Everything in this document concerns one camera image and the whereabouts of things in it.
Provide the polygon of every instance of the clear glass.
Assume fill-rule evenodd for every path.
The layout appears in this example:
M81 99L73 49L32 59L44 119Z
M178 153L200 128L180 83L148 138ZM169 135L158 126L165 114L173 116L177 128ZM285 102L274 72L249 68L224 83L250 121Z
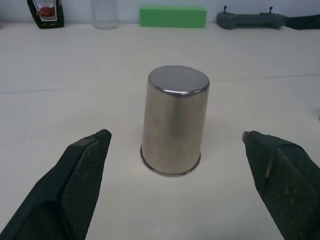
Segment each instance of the clear glass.
M93 25L97 29L118 27L118 0L91 0Z

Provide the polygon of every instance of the product label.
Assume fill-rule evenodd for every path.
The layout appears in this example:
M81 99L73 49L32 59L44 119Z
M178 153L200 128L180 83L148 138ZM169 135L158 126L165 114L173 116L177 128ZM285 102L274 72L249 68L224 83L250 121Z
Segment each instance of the product label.
M37 15L43 22L57 20L57 6L55 0L33 0Z

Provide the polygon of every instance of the gray game controller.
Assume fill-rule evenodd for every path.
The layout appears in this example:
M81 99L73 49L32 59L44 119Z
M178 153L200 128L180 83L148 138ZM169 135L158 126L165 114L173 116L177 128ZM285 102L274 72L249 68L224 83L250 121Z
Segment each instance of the gray game controller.
M261 12L260 14L234 14L226 12L226 8L227 6L224 6L224 11L216 15L217 24L224 29L234 29L237 26L261 26L278 29L286 24L288 18L284 15L271 13L272 6L268 13Z

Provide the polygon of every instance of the stainless steel cup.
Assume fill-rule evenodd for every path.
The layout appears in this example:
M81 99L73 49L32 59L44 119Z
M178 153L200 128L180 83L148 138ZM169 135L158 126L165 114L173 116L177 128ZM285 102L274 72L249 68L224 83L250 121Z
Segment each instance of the stainless steel cup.
M186 66L162 66L150 73L140 149L149 169L180 176L197 167L209 85L205 74Z

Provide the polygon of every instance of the black gripper pad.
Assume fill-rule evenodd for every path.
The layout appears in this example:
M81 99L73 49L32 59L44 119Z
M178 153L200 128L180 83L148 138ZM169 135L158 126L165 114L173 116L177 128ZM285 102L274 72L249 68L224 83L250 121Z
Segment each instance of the black gripper pad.
M84 240L99 197L110 140L111 133L104 129L68 146L32 188L0 240Z
M298 145L251 131L246 156L255 187L285 240L320 239L320 168Z
M320 14L313 16L288 17L285 26L296 29L320 29Z

